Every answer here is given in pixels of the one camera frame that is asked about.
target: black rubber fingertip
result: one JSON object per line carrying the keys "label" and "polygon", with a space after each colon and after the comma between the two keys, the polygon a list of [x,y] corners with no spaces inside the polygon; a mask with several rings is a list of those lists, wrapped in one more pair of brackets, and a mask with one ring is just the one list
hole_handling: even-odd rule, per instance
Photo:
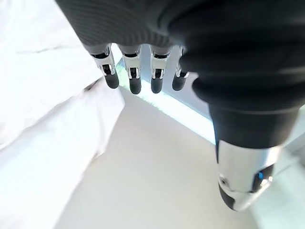
{"label": "black rubber fingertip", "polygon": [[138,94],[141,92],[141,78],[139,79],[129,79],[129,88],[133,94]]}
{"label": "black rubber fingertip", "polygon": [[105,80],[107,85],[112,89],[117,88],[120,84],[119,77],[116,72],[113,75],[111,74],[106,75]]}
{"label": "black rubber fingertip", "polygon": [[184,85],[185,85],[185,81],[186,78],[183,77],[177,77],[176,74],[173,77],[173,83],[172,83],[172,87],[175,91],[180,91],[181,89],[183,89]]}
{"label": "black rubber fingertip", "polygon": [[151,80],[151,89],[152,92],[157,94],[162,90],[162,83],[163,83],[163,79],[160,78],[155,78]]}

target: white fabric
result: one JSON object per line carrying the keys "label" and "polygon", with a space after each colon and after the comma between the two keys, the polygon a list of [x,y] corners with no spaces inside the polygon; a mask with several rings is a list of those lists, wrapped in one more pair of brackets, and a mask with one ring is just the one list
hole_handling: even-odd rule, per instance
{"label": "white fabric", "polygon": [[56,106],[0,151],[0,228],[51,229],[104,152],[124,102],[104,80]]}
{"label": "white fabric", "polygon": [[[0,1],[0,148],[102,76],[54,0]],[[122,54],[113,45],[117,63]]]}

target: robotic hand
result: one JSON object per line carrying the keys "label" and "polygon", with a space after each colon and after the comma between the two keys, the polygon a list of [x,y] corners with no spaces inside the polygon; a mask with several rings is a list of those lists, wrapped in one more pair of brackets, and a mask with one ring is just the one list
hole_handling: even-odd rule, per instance
{"label": "robotic hand", "polygon": [[151,45],[154,93],[170,47],[183,46],[173,89],[198,73],[193,90],[209,104],[224,202],[244,210],[270,186],[305,104],[305,2],[56,1],[111,88],[119,80],[109,44],[119,45],[134,94],[141,90],[141,44]]}

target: silver metal joint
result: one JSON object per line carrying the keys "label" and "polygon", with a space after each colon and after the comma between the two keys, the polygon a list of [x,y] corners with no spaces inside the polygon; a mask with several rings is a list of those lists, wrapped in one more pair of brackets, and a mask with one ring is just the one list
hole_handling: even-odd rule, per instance
{"label": "silver metal joint", "polygon": [[107,52],[103,52],[97,58],[97,55],[92,56],[97,67],[102,71],[104,76],[107,76],[108,74],[115,74],[115,63],[113,54],[111,51],[111,44],[108,45]]}
{"label": "silver metal joint", "polygon": [[139,79],[141,76],[141,60],[140,55],[135,53],[135,56],[129,57],[123,54],[125,69],[129,79]]}
{"label": "silver metal joint", "polygon": [[154,49],[156,49],[156,47],[150,46],[152,78],[163,79],[170,50],[168,49],[166,50],[167,51],[166,53],[160,55],[160,54],[156,54]]}

